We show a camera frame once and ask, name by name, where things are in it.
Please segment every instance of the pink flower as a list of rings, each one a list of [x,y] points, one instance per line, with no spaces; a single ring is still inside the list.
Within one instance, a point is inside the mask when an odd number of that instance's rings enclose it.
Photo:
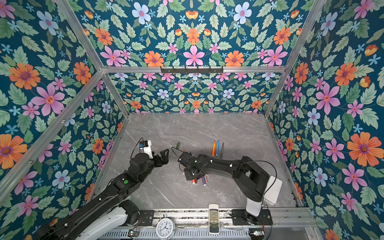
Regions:
[[[214,54],[214,53],[218,53],[219,49],[220,49],[220,47],[217,45],[217,43],[215,43],[215,45],[211,44],[211,48],[209,50],[212,51],[212,54]]]
[[[335,96],[339,92],[339,89],[340,87],[336,86],[333,87],[331,91],[329,91],[329,84],[325,83],[323,88],[324,93],[316,93],[316,98],[321,100],[317,103],[316,109],[322,109],[324,107],[324,112],[328,115],[331,111],[331,105],[334,107],[339,106],[339,99],[333,98],[333,96]]]
[[[258,56],[257,56],[257,58],[261,58],[261,59],[264,59],[264,57],[266,57],[268,54],[268,51],[267,50],[264,50],[263,48],[262,48],[262,50],[260,51],[260,52],[257,52],[257,54],[258,54]]]
[[[355,210],[355,211],[358,210],[358,208],[355,206],[355,204],[358,201],[356,199],[354,199],[354,198],[351,198],[351,194],[349,192],[347,192],[347,195],[342,193],[341,196],[344,198],[343,200],[341,200],[341,203],[344,204],[344,205],[347,205],[348,211],[351,211],[352,209]]]
[[[364,179],[360,178],[364,175],[364,170],[358,169],[355,172],[355,167],[351,163],[348,165],[348,169],[349,171],[345,168],[342,169],[343,173],[348,176],[344,178],[344,182],[346,184],[350,184],[352,182],[352,187],[356,191],[359,190],[359,184],[362,185],[363,187],[368,186],[367,182]]]
[[[275,63],[276,65],[281,65],[283,64],[283,60],[280,58],[285,57],[288,52],[281,52],[283,50],[283,45],[280,45],[276,48],[276,51],[273,51],[272,49],[268,49],[268,58],[265,58],[263,60],[263,63],[269,63],[268,66],[274,66]]]
[[[211,3],[215,2],[216,5],[220,4],[220,0],[209,0]]]
[[[168,46],[168,50],[169,50],[169,53],[175,53],[176,54],[176,51],[178,51],[179,49],[176,47],[176,44],[169,44]]]
[[[85,102],[87,103],[88,101],[93,101],[93,95],[95,95],[93,92],[90,92],[88,96],[85,97]]]
[[[168,2],[172,3],[173,0],[163,0],[163,4],[166,6],[168,4]]]
[[[337,162],[337,157],[341,158],[341,159],[344,159],[344,154],[342,152],[340,152],[341,150],[344,149],[344,144],[337,144],[336,145],[336,139],[332,139],[332,145],[329,143],[329,142],[326,142],[325,143],[325,146],[330,149],[330,150],[327,150],[327,152],[325,153],[327,156],[331,156],[332,155],[332,160],[333,162]]]
[[[280,152],[281,152],[281,155],[283,156],[284,161],[288,162],[288,158],[287,158],[287,156],[286,156],[288,150],[285,149],[285,148],[283,147],[283,145],[281,144],[281,141],[280,141],[280,144],[279,144],[279,142],[278,142],[277,144],[278,144],[279,147],[280,147]]]
[[[160,73],[161,80],[167,80],[167,82],[170,82],[171,79],[175,79],[175,76],[172,75],[172,73]]]
[[[321,89],[321,90],[323,89],[324,84],[325,84],[325,81],[322,77],[320,79],[317,79],[317,83],[314,86],[317,87],[316,90],[318,91],[319,89]]]
[[[147,89],[148,85],[147,85],[146,82],[140,81],[139,82],[139,87],[145,90],[145,89]]]
[[[98,92],[100,92],[100,90],[103,90],[104,88],[103,88],[103,81],[102,80],[100,80],[98,83],[97,83],[97,85],[96,85],[96,90],[98,91]]]
[[[152,82],[152,79],[156,79],[155,73],[143,73],[144,74],[144,79],[147,79]]]
[[[245,82],[243,87],[245,87],[245,89],[247,88],[251,88],[252,87],[252,83],[251,83],[251,80],[249,80],[248,82]]]
[[[131,55],[131,53],[127,52],[126,49],[120,50],[120,57],[124,57],[125,60],[127,60],[128,58],[131,59],[130,55]]]
[[[23,112],[23,115],[24,116],[29,115],[31,119],[34,119],[35,115],[40,115],[40,112],[37,111],[37,109],[39,109],[39,106],[34,106],[33,103],[31,102],[28,103],[28,106],[23,105],[22,108],[25,110]]]
[[[292,172],[296,172],[296,166],[294,163],[291,163],[291,166],[289,168],[292,170]]]
[[[180,82],[180,80],[177,83],[175,83],[175,89],[177,88],[177,90],[179,90],[179,91],[180,91],[180,89],[184,89],[183,86],[184,86],[184,84],[182,84]]]
[[[287,80],[285,80],[285,90],[288,90],[288,92],[291,90],[291,87],[293,87],[293,77],[288,77]]]
[[[63,100],[65,95],[64,93],[56,93],[55,94],[55,86],[53,84],[48,84],[47,91],[46,92],[43,88],[37,87],[37,92],[42,96],[41,97],[34,97],[31,100],[31,103],[35,105],[44,105],[41,109],[41,113],[43,116],[47,116],[52,111],[56,114],[61,113],[61,111],[64,109],[64,105],[59,102],[58,100]]]
[[[235,73],[235,78],[238,78],[239,81],[241,81],[243,78],[247,78],[247,73]]]
[[[190,50],[191,50],[191,53],[188,53],[188,52],[183,53],[184,57],[189,58],[185,64],[187,66],[192,65],[192,63],[193,63],[193,66],[196,66],[196,64],[203,65],[203,61],[200,58],[204,57],[205,54],[203,52],[197,52],[197,47],[195,45],[192,45]]]
[[[295,91],[292,93],[292,95],[294,96],[293,101],[299,102],[300,97],[303,95],[303,93],[301,93],[301,87],[299,88],[295,87]]]
[[[367,11],[373,8],[374,6],[375,3],[372,3],[372,0],[361,0],[361,6],[356,7],[354,10],[355,13],[357,13],[355,16],[355,20],[359,17],[365,18],[365,16],[367,15]]]
[[[88,116],[89,118],[91,118],[95,115],[94,114],[95,109],[93,109],[91,106],[85,108],[85,111],[86,111],[85,115]]]
[[[61,151],[61,154],[64,155],[65,152],[70,152],[70,147],[72,146],[72,144],[69,144],[68,141],[65,141],[65,142],[61,142],[60,143],[60,146],[59,147],[59,151]]]
[[[15,10],[11,5],[6,5],[6,0],[0,0],[0,17],[5,18],[6,16],[15,19],[15,16],[11,13]]]
[[[52,148],[53,148],[53,144],[52,143],[48,144],[44,152],[39,156],[39,162],[43,162],[45,157],[52,157],[52,152],[48,151],[48,150],[51,150]]]
[[[18,207],[20,208],[19,211],[19,217],[25,213],[26,216],[31,215],[32,209],[35,209],[39,206],[39,204],[35,203],[39,197],[34,197],[32,199],[31,195],[28,195],[25,199],[25,202],[21,202],[18,204]]]
[[[24,189],[24,186],[33,187],[33,181],[30,179],[34,178],[36,175],[37,175],[36,171],[32,171],[27,175],[25,175],[15,187],[15,194],[18,195],[19,193],[21,193]]]
[[[216,79],[220,79],[220,82],[222,83],[224,80],[228,80],[230,73],[221,73],[216,76]]]
[[[357,114],[362,114],[362,111],[360,110],[362,107],[364,106],[364,104],[360,103],[358,104],[358,101],[355,100],[353,102],[353,105],[352,104],[348,104],[348,107],[349,107],[349,110],[347,111],[348,114],[352,114],[353,118],[356,117],[356,113]]]
[[[105,46],[104,50],[106,51],[106,53],[101,52],[100,55],[104,58],[108,58],[108,60],[107,60],[108,66],[112,66],[113,64],[115,64],[116,67],[120,67],[121,66],[120,63],[126,63],[127,62],[124,59],[119,58],[120,57],[120,51],[119,50],[114,50],[112,53],[112,50],[108,46]]]
[[[208,89],[213,90],[213,89],[217,88],[216,84],[217,84],[217,83],[213,83],[213,82],[211,81],[210,83],[207,84],[207,85],[208,85]]]
[[[319,150],[321,150],[321,147],[319,146],[320,145],[320,142],[316,141],[316,140],[312,140],[313,143],[310,144],[310,146],[312,147],[311,151],[312,152],[315,152],[316,154],[319,153]]]
[[[101,156],[101,158],[100,158],[100,161],[105,161],[106,159],[107,159],[107,157],[108,157],[108,154],[109,154],[109,151],[111,150],[111,147],[112,147],[112,145],[111,144],[108,144],[107,145],[107,147],[106,147],[106,149],[103,149],[103,156]]]
[[[56,86],[56,87],[55,87],[56,90],[59,90],[59,89],[60,89],[60,91],[63,91],[64,88],[67,86],[67,85],[65,85],[65,84],[63,83],[63,79],[62,79],[62,78],[60,78],[60,79],[55,78],[55,81],[52,82],[52,84]]]
[[[298,108],[298,107],[296,107],[296,106],[292,109],[292,115],[293,115],[295,118],[297,118],[297,116],[299,115],[299,110],[300,110],[300,108]]]

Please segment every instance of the marker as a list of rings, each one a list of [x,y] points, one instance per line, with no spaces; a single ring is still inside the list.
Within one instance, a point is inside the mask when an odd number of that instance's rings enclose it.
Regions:
[[[220,153],[220,158],[223,158],[223,151],[224,151],[224,143],[221,143],[221,153]]]
[[[215,150],[216,150],[216,141],[214,141],[214,146],[212,148],[212,157],[215,156]]]
[[[219,145],[220,145],[220,141],[217,141],[217,146],[216,146],[216,154],[215,154],[216,156],[218,156],[218,150],[219,150],[219,148],[218,148],[218,147],[219,147]]]

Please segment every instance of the floral wallpaper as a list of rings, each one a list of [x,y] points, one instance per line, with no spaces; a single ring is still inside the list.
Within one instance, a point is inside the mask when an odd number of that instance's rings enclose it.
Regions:
[[[326,5],[268,116],[327,240],[384,238],[383,7]]]
[[[1,180],[95,70],[50,0],[1,0],[0,39]]]
[[[41,225],[85,205],[122,124],[100,81],[2,204],[0,239],[31,240]]]
[[[116,73],[130,112],[262,113],[280,75],[275,73]]]
[[[278,66],[288,59],[313,0],[78,4],[78,19],[106,66]]]

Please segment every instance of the metal beam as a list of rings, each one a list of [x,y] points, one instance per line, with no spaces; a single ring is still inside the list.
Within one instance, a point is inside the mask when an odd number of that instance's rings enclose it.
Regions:
[[[71,5],[68,3],[67,0],[56,0],[55,2],[59,7],[60,11],[63,13],[72,31],[75,33],[77,39],[79,40],[79,43],[82,45],[89,59],[95,66],[96,71],[99,71],[103,67],[103,63],[101,62],[99,55],[93,48],[91,42],[89,41],[89,38],[87,37],[87,35],[85,35],[84,28],[82,27],[76,14],[71,8]]]
[[[279,97],[279,94],[284,87],[284,82],[285,80],[288,79],[295,62],[299,57],[301,50],[304,47],[305,41],[307,40],[310,32],[312,31],[313,25],[315,24],[319,14],[321,13],[321,10],[326,1],[327,0],[315,0],[315,2],[313,3],[312,8],[308,13],[307,19],[305,20],[301,33],[297,38],[296,44],[293,47],[292,52],[289,55],[289,58],[287,60],[286,71],[280,77],[279,82],[277,83],[275,90],[273,91],[272,96],[269,100],[268,107],[264,112],[264,115],[266,117],[268,117],[269,113],[272,110],[273,105],[275,105]]]
[[[199,67],[200,70],[207,71],[209,67],[202,66]],[[162,70],[168,71],[168,73],[173,73],[175,70],[177,72],[185,71],[185,73],[189,73],[193,70],[198,72],[197,67],[129,67],[129,66],[121,66],[121,67],[103,67],[103,73],[162,73]],[[225,73],[283,73],[285,72],[285,66],[241,66],[241,67],[223,67],[223,71],[220,72]]]
[[[99,173],[99,176],[95,182],[95,185],[88,197],[88,200],[87,200],[87,203],[90,202],[93,198],[93,196],[97,196],[99,195],[99,193],[101,192],[101,188],[104,188],[104,186],[101,186],[100,184],[102,184],[103,182],[103,179],[105,177],[105,172],[106,170],[109,169],[109,166],[113,160],[113,157],[119,147],[119,143],[120,143],[120,140],[122,138],[122,136],[124,135],[124,132],[125,132],[125,129],[127,128],[127,125],[128,125],[128,118],[125,118],[124,122],[122,123],[122,127],[120,129],[120,132],[118,133],[116,139],[115,139],[115,142],[111,148],[111,150],[109,151],[109,154],[108,154],[108,157],[107,159],[105,160],[105,163],[104,163],[104,166],[103,166],[103,169],[100,171]]]
[[[119,106],[120,111],[122,112],[124,117],[127,118],[129,115],[128,109],[125,106],[124,101],[123,101],[120,93],[118,92],[116,86],[113,84],[112,79],[109,76],[109,74],[107,74],[107,73],[104,74],[103,81],[104,81],[105,85],[107,86],[107,88],[109,89],[111,96],[113,97],[113,99],[115,99],[116,104]]]
[[[9,193],[16,187],[20,179],[24,177],[33,163],[45,151],[47,145],[59,133],[67,119],[70,119],[72,114],[83,103],[84,99],[94,89],[102,77],[101,71],[96,72],[89,82],[77,93],[72,101],[64,108],[64,110],[53,120],[52,124],[40,135],[33,143],[21,159],[13,168],[4,176],[0,182],[0,205],[8,197]]]

